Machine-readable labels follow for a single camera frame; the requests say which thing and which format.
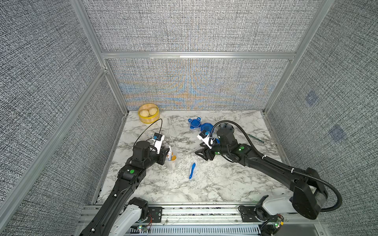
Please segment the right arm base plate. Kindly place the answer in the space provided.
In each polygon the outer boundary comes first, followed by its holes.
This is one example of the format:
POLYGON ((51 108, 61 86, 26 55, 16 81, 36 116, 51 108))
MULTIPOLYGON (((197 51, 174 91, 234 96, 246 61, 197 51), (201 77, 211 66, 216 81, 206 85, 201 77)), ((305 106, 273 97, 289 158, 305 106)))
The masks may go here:
POLYGON ((244 223, 251 223, 251 222, 266 222, 266 221, 283 221, 284 218, 282 215, 276 214, 276 215, 269 215, 268 213, 265 213, 262 211, 261 213, 258 213, 257 210, 255 210, 254 206, 245 206, 240 205, 238 207, 238 211, 241 215, 242 222, 244 223))

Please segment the blue lid back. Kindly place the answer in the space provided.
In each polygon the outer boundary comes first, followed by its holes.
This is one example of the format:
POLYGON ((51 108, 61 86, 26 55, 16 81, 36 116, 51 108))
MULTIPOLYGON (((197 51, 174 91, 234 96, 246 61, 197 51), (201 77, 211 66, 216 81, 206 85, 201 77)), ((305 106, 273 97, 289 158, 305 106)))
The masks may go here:
POLYGON ((202 125, 200 117, 197 117, 195 119, 188 119, 188 122, 190 124, 190 129, 200 128, 202 125))

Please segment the blue toothbrush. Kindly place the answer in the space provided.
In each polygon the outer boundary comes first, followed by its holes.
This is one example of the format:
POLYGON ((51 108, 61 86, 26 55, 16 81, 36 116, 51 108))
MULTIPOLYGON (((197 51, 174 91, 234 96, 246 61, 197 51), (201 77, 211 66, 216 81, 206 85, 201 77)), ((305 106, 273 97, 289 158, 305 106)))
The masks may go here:
POLYGON ((195 167, 196 167, 196 163, 193 163, 190 169, 190 175, 189 175, 190 180, 193 178, 195 167))

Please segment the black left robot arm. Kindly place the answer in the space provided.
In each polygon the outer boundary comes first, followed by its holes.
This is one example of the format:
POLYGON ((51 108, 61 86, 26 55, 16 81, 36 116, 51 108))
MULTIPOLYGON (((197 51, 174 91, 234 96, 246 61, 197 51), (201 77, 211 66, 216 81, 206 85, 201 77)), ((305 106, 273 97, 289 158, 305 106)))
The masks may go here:
POLYGON ((108 198, 91 220, 81 236, 108 236, 127 200, 139 187, 149 167, 158 163, 163 165, 169 148, 151 145, 148 141, 138 141, 133 154, 118 172, 115 185, 108 198))

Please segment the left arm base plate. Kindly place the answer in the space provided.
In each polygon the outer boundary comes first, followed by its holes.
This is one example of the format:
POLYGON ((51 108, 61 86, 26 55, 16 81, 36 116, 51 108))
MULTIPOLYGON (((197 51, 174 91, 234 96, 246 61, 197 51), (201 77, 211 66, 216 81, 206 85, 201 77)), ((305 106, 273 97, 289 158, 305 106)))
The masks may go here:
POLYGON ((151 207, 147 200, 134 197, 129 201, 129 205, 136 205, 141 210, 140 223, 161 223, 163 208, 151 207))

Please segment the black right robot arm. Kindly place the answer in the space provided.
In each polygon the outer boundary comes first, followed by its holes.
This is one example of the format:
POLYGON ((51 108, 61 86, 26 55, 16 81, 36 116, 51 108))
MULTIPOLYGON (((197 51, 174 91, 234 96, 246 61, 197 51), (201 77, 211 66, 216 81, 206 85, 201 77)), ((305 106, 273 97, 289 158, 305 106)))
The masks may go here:
POLYGON ((316 170, 289 166, 261 153, 247 132, 235 122, 220 121, 212 129, 201 131, 197 137, 201 149, 195 154, 204 160, 213 160, 220 155, 231 163, 258 170, 290 190, 289 194, 264 195, 259 200, 254 215, 261 222, 283 213, 297 213, 314 220, 321 212, 332 212, 342 206, 341 193, 321 179, 316 170))

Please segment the toothpaste tube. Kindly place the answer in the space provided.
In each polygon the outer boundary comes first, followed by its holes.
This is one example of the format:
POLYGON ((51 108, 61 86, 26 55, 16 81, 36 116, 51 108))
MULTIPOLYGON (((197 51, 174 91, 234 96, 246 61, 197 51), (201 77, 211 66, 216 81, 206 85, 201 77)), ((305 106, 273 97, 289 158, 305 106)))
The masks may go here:
POLYGON ((169 149, 168 149, 168 152, 167 152, 167 155, 166 155, 166 160, 171 161, 171 159, 172 159, 172 148, 171 148, 171 146, 169 146, 169 149))

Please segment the blue lid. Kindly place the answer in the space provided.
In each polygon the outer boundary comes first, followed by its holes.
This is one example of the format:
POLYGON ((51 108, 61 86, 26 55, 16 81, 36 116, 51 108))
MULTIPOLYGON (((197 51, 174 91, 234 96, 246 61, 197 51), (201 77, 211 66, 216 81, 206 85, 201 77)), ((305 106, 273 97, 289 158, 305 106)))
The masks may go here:
POLYGON ((213 127, 214 126, 211 123, 203 123, 200 126, 200 130, 201 130, 201 132, 210 133, 212 131, 213 127))
POLYGON ((190 124, 190 129, 200 128, 202 125, 200 117, 197 117, 195 119, 188 119, 188 122, 190 124))

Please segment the clear plastic container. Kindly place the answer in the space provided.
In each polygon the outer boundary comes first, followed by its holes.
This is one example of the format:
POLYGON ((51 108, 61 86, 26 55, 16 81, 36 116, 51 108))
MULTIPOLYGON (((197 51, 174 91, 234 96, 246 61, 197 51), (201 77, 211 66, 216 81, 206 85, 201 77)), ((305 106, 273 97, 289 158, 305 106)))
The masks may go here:
POLYGON ((176 159, 175 161, 165 160, 165 165, 169 170, 175 170, 177 168, 177 162, 178 162, 178 159, 176 159))

